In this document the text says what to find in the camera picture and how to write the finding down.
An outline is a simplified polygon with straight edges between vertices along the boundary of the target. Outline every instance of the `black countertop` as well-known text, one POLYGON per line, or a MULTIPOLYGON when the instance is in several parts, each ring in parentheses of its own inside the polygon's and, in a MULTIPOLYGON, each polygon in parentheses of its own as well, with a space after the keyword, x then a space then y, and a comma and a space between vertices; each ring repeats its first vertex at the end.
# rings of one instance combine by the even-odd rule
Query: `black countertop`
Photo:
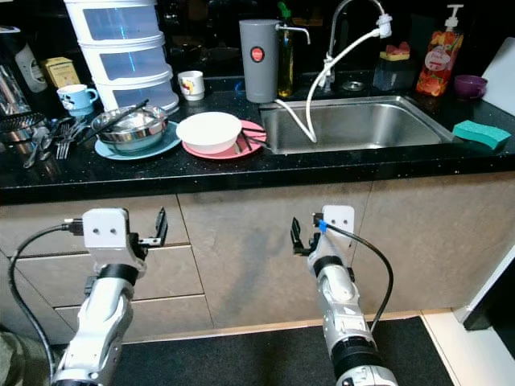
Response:
MULTIPOLYGON (((232 87, 235 81, 216 82, 232 87)), ((291 99, 302 100, 306 94, 303 89, 291 99)), ((365 88, 359 93, 315 95, 315 99, 381 94, 385 95, 365 88)), ((515 117, 487 102, 458 101, 451 90, 439 99, 415 93, 408 98, 449 130, 454 124, 469 119, 515 134, 515 117)), ((223 111, 261 123, 258 106, 248 102, 241 91, 211 91, 202 101, 181 101, 179 111, 171 120, 180 121, 206 111, 223 111)), ((90 140, 72 149, 67 160, 50 158, 37 162, 29 170, 22 168, 26 155, 21 156, 16 147, 3 146, 0 149, 0 204, 515 170, 515 136, 496 151, 475 142, 289 155, 259 150, 248 158, 223 162, 195 158, 182 146, 153 158, 115 162, 97 155, 93 145, 94 140, 90 140)))

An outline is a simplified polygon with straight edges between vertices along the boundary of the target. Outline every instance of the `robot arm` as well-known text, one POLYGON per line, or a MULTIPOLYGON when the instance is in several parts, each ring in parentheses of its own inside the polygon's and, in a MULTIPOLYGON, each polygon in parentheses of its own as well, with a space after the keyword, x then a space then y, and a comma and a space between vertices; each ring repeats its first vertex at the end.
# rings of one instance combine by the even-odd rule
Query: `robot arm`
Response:
MULTIPOLYGON (((325 206, 315 214, 328 224, 352 232, 351 207, 325 206)), ((359 291, 353 282, 344 253, 350 239, 327 230, 315 235, 309 249, 299 239, 299 223, 294 219, 291 236, 294 251, 306 256, 316 277, 319 306, 323 312, 323 336, 331 356, 336 386, 398 386, 395 376, 385 368, 372 333, 359 306, 359 291)))
POLYGON ((107 386, 111 384, 122 352, 122 339, 132 320, 130 300, 134 285, 146 270, 149 247, 161 246, 167 233, 167 218, 161 210, 157 236, 139 240, 129 230, 125 209, 93 209, 82 220, 71 220, 76 234, 95 260, 98 274, 80 308, 79 328, 56 370, 55 386, 107 386))

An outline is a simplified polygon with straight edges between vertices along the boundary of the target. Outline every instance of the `blue plate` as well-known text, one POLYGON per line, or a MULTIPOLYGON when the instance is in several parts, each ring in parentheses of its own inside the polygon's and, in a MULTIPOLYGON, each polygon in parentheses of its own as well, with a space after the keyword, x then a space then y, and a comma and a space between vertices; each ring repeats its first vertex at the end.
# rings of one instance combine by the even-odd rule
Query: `blue plate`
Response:
POLYGON ((104 158, 113 159, 116 161, 133 161, 135 159, 154 157, 155 155, 164 153, 165 151, 176 147, 180 143, 180 139, 178 139, 177 135, 175 135, 176 129, 177 124, 175 122, 168 122, 167 128, 165 129, 161 141, 148 149, 144 149, 138 152, 133 152, 130 154, 114 153, 109 147, 105 145, 105 143, 101 142, 100 140, 97 140, 95 143, 95 151, 98 155, 104 158))

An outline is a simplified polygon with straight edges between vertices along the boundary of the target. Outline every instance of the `black cable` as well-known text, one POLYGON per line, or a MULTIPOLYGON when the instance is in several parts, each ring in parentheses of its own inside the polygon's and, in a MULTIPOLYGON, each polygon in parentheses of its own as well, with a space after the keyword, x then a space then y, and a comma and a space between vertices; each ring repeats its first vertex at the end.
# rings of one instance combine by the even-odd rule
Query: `black cable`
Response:
POLYGON ((35 331, 38 333, 39 340, 41 340, 41 343, 43 344, 45 355, 47 356, 48 361, 50 384, 52 384, 52 378, 54 376, 54 353, 52 352, 52 348, 50 347, 50 343, 48 342, 48 337, 45 334, 43 328, 41 327, 41 324, 39 324, 38 319, 34 316, 34 314, 32 314, 32 311, 23 301, 22 295, 20 295, 20 293, 18 292, 18 287, 16 286, 16 281, 14 279, 14 268, 16 267, 16 261, 18 261, 20 254, 32 241, 39 239, 41 236, 47 235, 48 233, 66 230, 68 230, 68 224, 61 224, 56 225, 55 227, 46 228, 26 238, 24 242, 22 242, 14 251, 14 255, 10 259, 9 269, 7 270, 7 280, 9 282, 10 292, 12 293, 15 301, 18 303, 19 308, 22 309, 23 313, 25 314, 25 316, 27 316, 29 322, 31 322, 35 331))
POLYGON ((388 259, 386 258, 383 253, 377 249, 372 243, 369 243, 367 240, 365 240, 363 237, 359 237, 358 235, 355 235, 354 233, 344 231, 343 229, 340 229, 338 227, 335 227, 334 225, 330 225, 326 223, 327 228, 331 229, 332 231, 338 232, 350 239, 353 239, 357 241, 358 243, 363 244, 365 247, 370 249, 372 252, 374 252, 376 255, 379 256, 381 261, 385 263, 386 270, 388 271, 388 287, 386 288, 385 297, 383 298, 383 302, 379 306, 379 309, 376 312, 376 316, 373 319, 372 326, 370 327, 370 330, 373 332, 374 328, 376 328, 377 322, 379 322, 379 319, 383 315, 383 312, 385 312, 386 305, 388 304, 389 297, 392 294, 393 289, 393 270, 392 266, 390 265, 388 259))

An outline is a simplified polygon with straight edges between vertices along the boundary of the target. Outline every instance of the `stainless steel sink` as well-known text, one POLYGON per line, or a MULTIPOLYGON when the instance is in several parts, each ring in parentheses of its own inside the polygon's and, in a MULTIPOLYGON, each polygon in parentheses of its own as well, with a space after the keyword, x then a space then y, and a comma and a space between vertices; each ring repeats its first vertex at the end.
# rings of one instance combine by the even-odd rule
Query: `stainless steel sink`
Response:
MULTIPOLYGON (((288 105, 305 120, 305 102, 288 105)), ((313 101, 311 119, 318 139, 312 143, 290 114, 276 104, 260 106, 268 142, 276 154, 434 145, 454 135, 401 96, 313 101)))

